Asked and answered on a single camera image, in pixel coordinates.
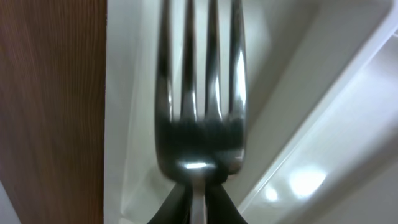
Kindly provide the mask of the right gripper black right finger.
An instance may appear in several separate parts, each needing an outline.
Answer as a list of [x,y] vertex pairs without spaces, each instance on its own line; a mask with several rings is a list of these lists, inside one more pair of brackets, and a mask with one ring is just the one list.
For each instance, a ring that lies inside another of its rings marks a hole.
[[208,224],[247,224],[222,185],[205,190]]

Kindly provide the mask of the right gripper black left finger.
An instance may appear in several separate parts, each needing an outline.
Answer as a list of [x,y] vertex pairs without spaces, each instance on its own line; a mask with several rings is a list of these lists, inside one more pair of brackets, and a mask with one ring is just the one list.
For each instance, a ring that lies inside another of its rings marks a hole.
[[192,190],[176,184],[148,224],[189,224]]

